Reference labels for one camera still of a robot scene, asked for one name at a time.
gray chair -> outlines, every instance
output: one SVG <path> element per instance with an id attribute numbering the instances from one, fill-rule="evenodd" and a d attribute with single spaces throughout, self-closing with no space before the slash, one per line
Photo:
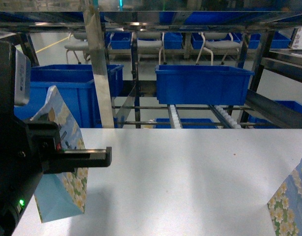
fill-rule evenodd
<path id="1" fill-rule="evenodd" d="M 199 55 L 196 59 L 195 64 L 198 65 L 202 50 L 209 52 L 211 54 L 211 65 L 213 65 L 214 61 L 214 54 L 213 50 L 220 49 L 220 50 L 230 50 L 236 49 L 237 51 L 240 48 L 240 43 L 234 42 L 233 35 L 231 33 L 200 33 L 203 39 L 202 47 L 200 49 Z M 221 40 L 221 41 L 214 41 L 219 39 L 226 38 L 227 34 L 230 37 L 230 40 Z M 221 60 L 221 64 L 224 65 L 225 58 L 228 52 L 225 53 Z"/>
<path id="2" fill-rule="evenodd" d="M 64 45 L 64 48 L 67 49 L 66 51 L 66 59 L 67 59 L 67 64 L 69 64 L 68 61 L 68 52 L 72 51 L 74 53 L 74 55 L 76 56 L 76 59 L 78 61 L 78 64 L 81 64 L 76 51 L 82 51 L 83 52 L 83 57 L 85 59 L 85 61 L 89 61 L 90 58 L 89 57 L 89 47 L 88 47 L 88 42 L 87 42 L 87 37 L 86 37 L 86 33 L 73 33 L 73 36 L 75 39 L 78 39 L 80 41 L 77 42 L 69 42 L 68 44 Z"/>
<path id="3" fill-rule="evenodd" d="M 163 51 L 164 64 L 166 64 L 165 49 L 164 49 L 164 35 L 165 34 L 163 33 L 161 36 L 160 32 L 138 32 L 137 48 L 159 50 L 159 64 L 161 64 L 161 57 Z M 140 58 L 141 58 L 141 54 L 138 55 L 138 61 L 140 61 Z"/>

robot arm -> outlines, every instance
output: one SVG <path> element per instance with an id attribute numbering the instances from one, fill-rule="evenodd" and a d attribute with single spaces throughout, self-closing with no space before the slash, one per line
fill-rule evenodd
<path id="1" fill-rule="evenodd" d="M 30 67 L 22 66 L 23 56 L 0 42 L 0 236 L 12 235 L 43 174 L 111 164 L 110 147 L 62 150 L 56 123 L 14 116 L 14 105 L 28 102 Z"/>

floral packaging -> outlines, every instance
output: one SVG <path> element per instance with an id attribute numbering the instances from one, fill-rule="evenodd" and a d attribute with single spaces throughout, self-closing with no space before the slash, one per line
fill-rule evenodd
<path id="1" fill-rule="evenodd" d="M 268 202 L 277 236 L 302 236 L 302 159 Z"/>
<path id="2" fill-rule="evenodd" d="M 45 105 L 32 120 L 58 124 L 63 149 L 85 149 L 80 128 L 56 86 L 48 89 Z M 42 222 L 62 219 L 85 211 L 88 168 L 72 173 L 43 175 L 34 196 Z"/>

chair leg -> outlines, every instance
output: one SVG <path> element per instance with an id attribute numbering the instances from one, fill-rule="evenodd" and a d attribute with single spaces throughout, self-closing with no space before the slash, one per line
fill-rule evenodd
<path id="1" fill-rule="evenodd" d="M 227 54 L 228 54 L 228 53 L 226 53 L 226 54 L 223 56 L 223 58 L 221 59 L 221 63 L 220 63 L 221 65 L 224 65 L 224 61 L 225 61 L 225 59 L 226 59 Z"/>
<path id="2" fill-rule="evenodd" d="M 209 52 L 211 54 L 211 65 L 213 65 L 213 62 L 214 62 L 213 52 L 210 49 L 206 48 L 206 47 L 204 47 L 203 50 L 206 51 L 206 52 Z"/>
<path id="3" fill-rule="evenodd" d="M 161 47 L 160 51 L 159 51 L 159 65 L 161 64 L 162 50 L 163 50 L 163 47 Z"/>
<path id="4" fill-rule="evenodd" d="M 77 56 L 76 52 L 75 52 L 75 51 L 73 51 L 73 53 L 74 53 L 74 55 L 76 56 L 76 59 L 77 59 L 77 61 L 78 61 L 78 64 L 81 64 L 81 62 L 80 62 L 80 60 L 79 60 L 79 58 L 78 58 L 78 56 Z"/>
<path id="5" fill-rule="evenodd" d="M 69 60 L 68 60 L 68 52 L 69 52 L 69 49 L 67 49 L 67 51 L 66 51 L 66 60 L 67 60 L 67 64 L 69 64 Z"/>
<path id="6" fill-rule="evenodd" d="M 195 62 L 196 65 L 199 65 L 199 59 L 200 59 L 200 57 L 201 57 L 203 48 L 204 48 L 204 46 L 203 46 L 203 44 L 202 44 L 202 47 L 200 48 L 199 55 L 198 55 L 198 57 L 196 58 L 196 62 Z"/>

green led light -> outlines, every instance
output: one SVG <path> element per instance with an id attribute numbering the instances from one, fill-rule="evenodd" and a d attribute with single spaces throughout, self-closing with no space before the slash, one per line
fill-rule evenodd
<path id="1" fill-rule="evenodd" d="M 19 201 L 19 204 L 21 205 L 21 206 L 23 206 L 24 207 L 24 200 L 23 199 L 20 199 L 20 201 Z"/>

